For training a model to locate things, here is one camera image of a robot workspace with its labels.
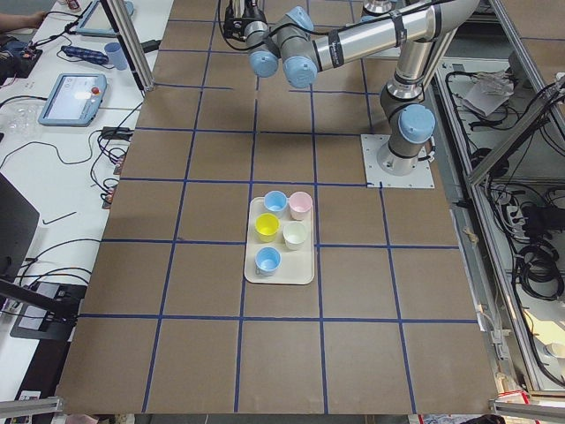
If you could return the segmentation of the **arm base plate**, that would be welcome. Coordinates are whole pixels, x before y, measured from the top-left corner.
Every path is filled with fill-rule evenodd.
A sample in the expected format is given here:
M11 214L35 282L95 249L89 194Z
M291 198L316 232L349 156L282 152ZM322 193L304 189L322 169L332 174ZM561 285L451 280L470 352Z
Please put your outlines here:
M434 189L431 162L433 152L420 145L418 156L404 159L394 155L388 134L360 136L366 186L371 188Z

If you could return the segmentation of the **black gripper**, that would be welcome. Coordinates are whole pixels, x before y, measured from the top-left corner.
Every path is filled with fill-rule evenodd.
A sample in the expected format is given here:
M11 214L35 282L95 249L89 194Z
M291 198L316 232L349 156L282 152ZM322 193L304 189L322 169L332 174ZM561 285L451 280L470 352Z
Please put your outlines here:
M237 7L237 30L240 35L244 35L245 29L253 22L267 22L265 14L256 0L238 1Z

